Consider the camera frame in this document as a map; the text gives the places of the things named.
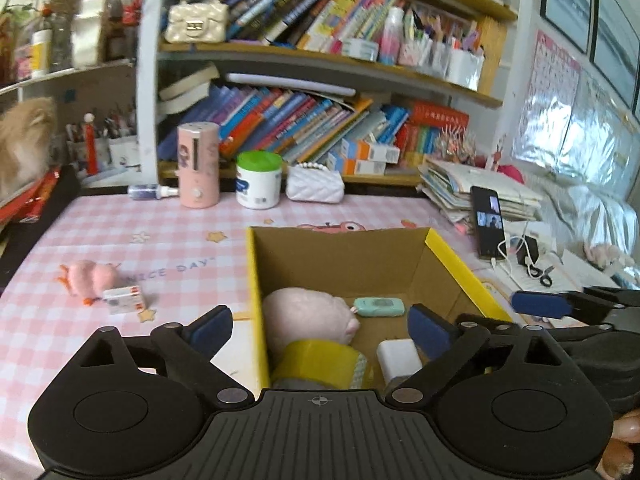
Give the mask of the person's right hand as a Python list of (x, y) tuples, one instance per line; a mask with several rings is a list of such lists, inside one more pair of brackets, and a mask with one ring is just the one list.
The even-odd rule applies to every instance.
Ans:
[(616, 419), (612, 437), (597, 466), (602, 479), (637, 479), (639, 474), (639, 410)]

